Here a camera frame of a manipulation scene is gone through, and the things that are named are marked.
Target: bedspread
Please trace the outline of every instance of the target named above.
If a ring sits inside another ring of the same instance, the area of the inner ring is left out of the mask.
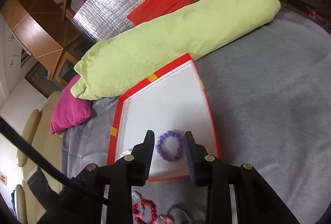
[[[315,23],[281,10],[271,23],[196,61],[225,162],[251,163],[301,224],[315,223],[331,202],[330,44]],[[108,122],[92,116],[65,131],[63,154],[69,146],[71,160],[63,172],[76,176],[89,162],[105,164],[115,103],[93,105]],[[183,204],[204,219],[206,188],[189,178],[134,189],[154,201],[158,214]]]

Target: red bead bracelet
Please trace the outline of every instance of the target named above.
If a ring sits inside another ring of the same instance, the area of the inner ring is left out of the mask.
[[[151,221],[148,224],[152,224],[153,221],[156,220],[156,218],[158,217],[157,214],[156,214],[156,205],[152,201],[149,201],[149,200],[142,200],[139,204],[135,204],[132,207],[132,212],[135,215],[134,219],[137,221],[137,224],[147,224],[146,222],[142,221],[140,217],[137,216],[137,213],[138,213],[137,209],[140,205],[146,205],[146,206],[150,207],[150,209],[151,209]]]

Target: red and white tray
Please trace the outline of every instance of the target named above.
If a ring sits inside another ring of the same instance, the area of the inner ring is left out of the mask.
[[[196,143],[209,154],[221,157],[211,112],[194,61],[185,54],[157,70],[120,96],[111,130],[107,164],[120,154],[142,143],[147,130],[155,133],[155,146],[160,135],[191,131]],[[164,146],[172,153],[178,144],[168,138]],[[156,150],[149,180],[165,180],[188,175],[185,155],[168,162]]]

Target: beige sofa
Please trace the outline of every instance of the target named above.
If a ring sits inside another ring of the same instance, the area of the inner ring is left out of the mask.
[[[53,166],[60,169],[61,165],[61,135],[50,135],[50,120],[52,111],[57,104],[61,92],[53,92],[41,111],[34,110],[25,124],[22,137],[31,144]],[[15,207],[17,219],[22,224],[35,224],[45,213],[44,208],[30,191],[27,180],[36,164],[28,159],[22,152],[17,151],[17,163],[22,167],[22,185],[15,189]],[[61,186],[58,181],[45,173],[50,187],[57,193]]]

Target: gray blanket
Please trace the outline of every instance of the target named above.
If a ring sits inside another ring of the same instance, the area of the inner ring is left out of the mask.
[[[319,220],[331,202],[331,36],[281,10],[196,65],[225,162],[253,164],[300,223]],[[65,174],[76,176],[90,162],[105,164],[116,102],[94,102],[92,118],[65,131]],[[158,214],[182,204],[204,219],[206,189],[188,178],[137,190],[155,202]]]

